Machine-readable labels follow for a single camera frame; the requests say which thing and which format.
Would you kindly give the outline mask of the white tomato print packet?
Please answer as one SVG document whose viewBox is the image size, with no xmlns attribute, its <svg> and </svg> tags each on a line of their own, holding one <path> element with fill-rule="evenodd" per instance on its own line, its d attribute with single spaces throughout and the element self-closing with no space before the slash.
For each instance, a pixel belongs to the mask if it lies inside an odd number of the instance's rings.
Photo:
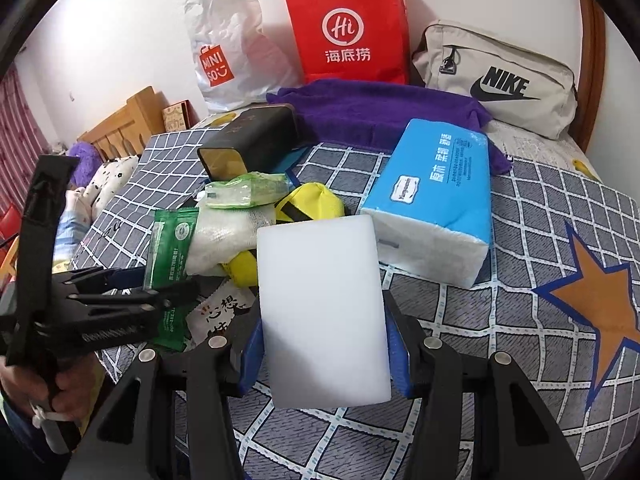
<svg viewBox="0 0 640 480">
<path fill-rule="evenodd" d="M 238 287 L 232 281 L 223 282 L 212 294 L 202 300 L 187 316 L 188 347 L 194 348 L 212 335 L 228 330 L 233 319 L 247 311 L 255 295 L 247 287 Z"/>
</svg>

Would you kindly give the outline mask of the green wet wipe packet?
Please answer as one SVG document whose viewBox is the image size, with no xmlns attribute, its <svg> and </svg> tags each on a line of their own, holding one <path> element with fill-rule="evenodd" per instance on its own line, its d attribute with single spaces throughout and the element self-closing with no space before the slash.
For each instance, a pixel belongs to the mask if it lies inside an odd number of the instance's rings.
<svg viewBox="0 0 640 480">
<path fill-rule="evenodd" d="M 160 290 L 186 279 L 186 259 L 198 223 L 198 208 L 157 210 L 146 256 L 144 289 Z M 172 351 L 186 346 L 186 311 L 178 300 L 163 306 L 154 344 Z"/>
</svg>

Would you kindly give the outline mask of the white mesh net bag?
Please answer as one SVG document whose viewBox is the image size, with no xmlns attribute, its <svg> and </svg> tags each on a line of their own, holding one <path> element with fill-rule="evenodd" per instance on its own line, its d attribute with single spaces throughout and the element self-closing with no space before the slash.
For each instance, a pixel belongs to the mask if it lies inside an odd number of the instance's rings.
<svg viewBox="0 0 640 480">
<path fill-rule="evenodd" d="M 247 209 L 201 206 L 186 258 L 186 274 L 213 275 L 216 266 L 257 247 L 258 229 L 275 224 L 273 204 Z"/>
</svg>

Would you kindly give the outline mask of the white sponge block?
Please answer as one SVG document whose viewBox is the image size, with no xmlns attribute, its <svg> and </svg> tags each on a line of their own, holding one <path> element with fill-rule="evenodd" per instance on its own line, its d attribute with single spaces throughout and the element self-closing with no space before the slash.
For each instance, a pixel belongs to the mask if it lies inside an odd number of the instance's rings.
<svg viewBox="0 0 640 480">
<path fill-rule="evenodd" d="M 378 252 L 368 216 L 257 232 L 259 307 L 277 408 L 390 400 Z"/>
</svg>

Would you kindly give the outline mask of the green clear plastic packet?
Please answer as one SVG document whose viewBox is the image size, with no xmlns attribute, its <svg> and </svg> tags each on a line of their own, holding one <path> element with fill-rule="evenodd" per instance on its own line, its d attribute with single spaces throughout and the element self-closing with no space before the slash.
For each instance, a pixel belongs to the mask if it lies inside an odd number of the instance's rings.
<svg viewBox="0 0 640 480">
<path fill-rule="evenodd" d="M 292 189 L 286 174 L 252 171 L 229 181 L 207 183 L 198 203 L 212 209 L 248 209 L 277 203 Z"/>
</svg>

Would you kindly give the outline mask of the yellow Adidas pouch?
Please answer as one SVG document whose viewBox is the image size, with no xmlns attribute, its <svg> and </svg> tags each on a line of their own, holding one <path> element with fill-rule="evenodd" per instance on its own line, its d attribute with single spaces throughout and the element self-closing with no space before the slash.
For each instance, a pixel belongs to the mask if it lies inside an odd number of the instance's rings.
<svg viewBox="0 0 640 480">
<path fill-rule="evenodd" d="M 283 197 L 276 206 L 277 224 L 302 222 L 309 220 L 326 220 L 341 218 L 345 215 L 343 202 L 326 186 L 318 182 L 309 182 Z M 240 252 L 229 263 L 222 265 L 231 281 L 239 287 L 256 287 L 257 250 L 249 249 Z"/>
</svg>

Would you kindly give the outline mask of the purple plush toy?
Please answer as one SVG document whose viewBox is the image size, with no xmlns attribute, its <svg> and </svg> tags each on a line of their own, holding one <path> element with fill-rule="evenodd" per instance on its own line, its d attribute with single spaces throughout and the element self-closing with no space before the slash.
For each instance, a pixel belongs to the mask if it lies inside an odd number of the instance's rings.
<svg viewBox="0 0 640 480">
<path fill-rule="evenodd" d="M 88 142 L 77 141 L 68 150 L 67 155 L 79 159 L 70 178 L 70 185 L 73 185 L 74 188 L 85 188 L 103 164 L 99 151 Z"/>
</svg>

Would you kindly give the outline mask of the wooden headboard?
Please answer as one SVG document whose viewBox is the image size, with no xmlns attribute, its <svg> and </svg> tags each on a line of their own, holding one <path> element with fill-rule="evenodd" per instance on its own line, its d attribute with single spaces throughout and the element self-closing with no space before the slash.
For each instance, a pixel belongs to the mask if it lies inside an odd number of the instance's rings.
<svg viewBox="0 0 640 480">
<path fill-rule="evenodd" d="M 147 86 L 127 99 L 126 104 L 84 132 L 78 141 L 96 148 L 102 160 L 141 155 L 148 141 L 165 132 L 163 109 L 166 99 Z"/>
</svg>

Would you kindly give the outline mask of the grey checked bed sheet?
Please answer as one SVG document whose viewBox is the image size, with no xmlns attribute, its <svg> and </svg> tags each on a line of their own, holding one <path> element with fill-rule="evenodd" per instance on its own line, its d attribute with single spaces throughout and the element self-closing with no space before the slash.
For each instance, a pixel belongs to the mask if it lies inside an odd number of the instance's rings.
<svg viewBox="0 0 640 480">
<path fill-rule="evenodd" d="M 204 185 L 195 149 L 215 130 L 152 136 L 128 184 L 93 222 L 72 268 L 129 268 L 145 263 L 153 211 L 182 205 Z M 320 143 L 293 172 L 319 182 L 348 212 L 381 177 L 390 156 Z M 495 235 L 470 290 L 428 282 L 382 266 L 402 312 L 427 335 L 462 354 L 510 353 L 538 389 L 586 479 L 613 478 L 639 458 L 638 344 L 620 350 L 588 404 L 596 333 L 532 292 L 576 272 L 565 222 L 606 268 L 628 264 L 639 313 L 639 213 L 634 200 L 577 172 L 514 158 L 510 174 L 491 181 Z M 278 410 L 260 375 L 252 391 L 230 401 L 240 460 L 252 479 L 401 479 L 420 402 L 393 392 L 367 408 Z"/>
</svg>

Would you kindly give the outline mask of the brown patterned box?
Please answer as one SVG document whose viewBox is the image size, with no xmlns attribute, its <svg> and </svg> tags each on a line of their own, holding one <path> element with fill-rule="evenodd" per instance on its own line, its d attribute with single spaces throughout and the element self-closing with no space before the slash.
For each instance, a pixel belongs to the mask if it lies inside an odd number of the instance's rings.
<svg viewBox="0 0 640 480">
<path fill-rule="evenodd" d="M 193 124 L 193 110 L 189 100 L 165 106 L 162 109 L 163 125 L 166 132 L 189 130 Z"/>
</svg>

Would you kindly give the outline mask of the blue tissue pack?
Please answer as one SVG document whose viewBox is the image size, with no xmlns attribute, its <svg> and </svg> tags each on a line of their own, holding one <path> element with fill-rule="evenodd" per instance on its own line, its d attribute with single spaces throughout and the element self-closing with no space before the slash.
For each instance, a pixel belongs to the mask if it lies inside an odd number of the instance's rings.
<svg viewBox="0 0 640 480">
<path fill-rule="evenodd" d="M 471 288 L 491 237 L 488 139 L 410 120 L 360 211 L 372 218 L 379 262 Z"/>
</svg>

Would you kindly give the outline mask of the black rectangular tin box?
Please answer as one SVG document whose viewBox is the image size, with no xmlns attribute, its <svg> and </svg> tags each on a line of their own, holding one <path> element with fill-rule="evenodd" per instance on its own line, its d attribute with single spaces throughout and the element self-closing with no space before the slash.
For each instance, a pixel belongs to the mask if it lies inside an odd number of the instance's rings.
<svg viewBox="0 0 640 480">
<path fill-rule="evenodd" d="M 211 181 L 228 181 L 248 172 L 270 172 L 300 142 L 291 105 L 244 110 L 198 148 Z"/>
</svg>

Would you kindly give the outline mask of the purple towel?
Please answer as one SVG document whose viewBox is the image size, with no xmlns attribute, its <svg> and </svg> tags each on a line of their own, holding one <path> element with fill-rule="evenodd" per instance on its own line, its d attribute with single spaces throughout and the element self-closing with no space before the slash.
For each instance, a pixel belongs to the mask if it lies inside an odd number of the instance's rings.
<svg viewBox="0 0 640 480">
<path fill-rule="evenodd" d="M 448 122 L 482 132 L 491 114 L 476 99 L 408 84 L 320 79 L 269 93 L 271 105 L 295 110 L 302 135 L 314 142 L 390 153 L 410 120 Z"/>
</svg>

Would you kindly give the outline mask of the red paper shopping bag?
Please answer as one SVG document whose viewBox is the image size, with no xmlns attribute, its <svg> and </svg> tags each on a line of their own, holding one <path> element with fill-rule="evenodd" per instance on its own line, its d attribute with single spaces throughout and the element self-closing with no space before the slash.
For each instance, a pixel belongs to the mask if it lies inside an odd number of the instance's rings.
<svg viewBox="0 0 640 480">
<path fill-rule="evenodd" d="M 345 79 L 408 84 L 405 0 L 285 0 L 307 84 Z"/>
</svg>

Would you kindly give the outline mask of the brown wooden door frame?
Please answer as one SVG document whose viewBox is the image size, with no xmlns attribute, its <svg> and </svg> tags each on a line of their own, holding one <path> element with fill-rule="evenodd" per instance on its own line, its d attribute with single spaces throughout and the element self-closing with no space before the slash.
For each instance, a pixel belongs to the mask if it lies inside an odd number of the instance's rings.
<svg viewBox="0 0 640 480">
<path fill-rule="evenodd" d="M 579 0 L 582 17 L 582 54 L 577 86 L 577 110 L 570 136 L 588 150 L 598 117 L 605 75 L 605 16 L 596 0 Z"/>
</svg>

